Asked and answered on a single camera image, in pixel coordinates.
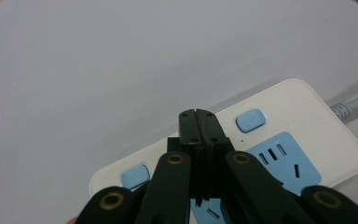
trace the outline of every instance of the power switch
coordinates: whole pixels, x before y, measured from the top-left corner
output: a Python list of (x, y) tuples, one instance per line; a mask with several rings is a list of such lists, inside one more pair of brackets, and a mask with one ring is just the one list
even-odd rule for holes
[(236, 122), (241, 132), (248, 133), (265, 124), (266, 117), (259, 109), (253, 109), (241, 114)]
[(121, 175), (121, 184), (126, 189), (135, 189), (150, 178), (149, 171), (145, 165), (137, 165), (130, 168)]

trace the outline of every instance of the outlet socket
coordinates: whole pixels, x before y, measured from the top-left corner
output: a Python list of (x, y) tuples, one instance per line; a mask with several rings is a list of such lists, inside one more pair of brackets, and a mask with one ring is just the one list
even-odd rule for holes
[(288, 132), (279, 133), (246, 152), (254, 155), (285, 189), (294, 194), (322, 181), (319, 172)]
[(200, 207), (196, 206), (196, 200), (190, 200), (191, 210), (198, 223), (225, 224), (223, 214), (220, 210), (220, 199), (210, 199), (202, 201)]

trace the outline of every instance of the gray cable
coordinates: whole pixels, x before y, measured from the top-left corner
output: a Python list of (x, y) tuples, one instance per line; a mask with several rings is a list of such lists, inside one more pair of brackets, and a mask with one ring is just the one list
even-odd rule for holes
[(344, 123), (358, 118), (358, 98), (347, 103), (332, 105), (330, 108)]

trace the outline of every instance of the white surface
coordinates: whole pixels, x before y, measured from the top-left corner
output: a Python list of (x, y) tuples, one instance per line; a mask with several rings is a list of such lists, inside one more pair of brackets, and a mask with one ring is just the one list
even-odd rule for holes
[[(289, 77), (358, 95), (357, 2), (2, 1), (0, 223), (65, 223), (96, 171), (178, 113)], [(358, 175), (337, 188), (358, 203)]]

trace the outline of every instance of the power strip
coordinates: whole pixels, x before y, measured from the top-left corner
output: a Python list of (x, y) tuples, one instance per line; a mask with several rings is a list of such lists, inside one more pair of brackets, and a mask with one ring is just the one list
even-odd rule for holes
[[(358, 174), (358, 140), (302, 80), (287, 79), (216, 116), (234, 148), (255, 155), (293, 193), (310, 185), (333, 187)], [(89, 183), (90, 196), (111, 186), (138, 187), (166, 150), (164, 138), (104, 167)], [(225, 223), (218, 204), (197, 208), (192, 202), (192, 215), (199, 223)], [(190, 223), (197, 221), (190, 217)]]

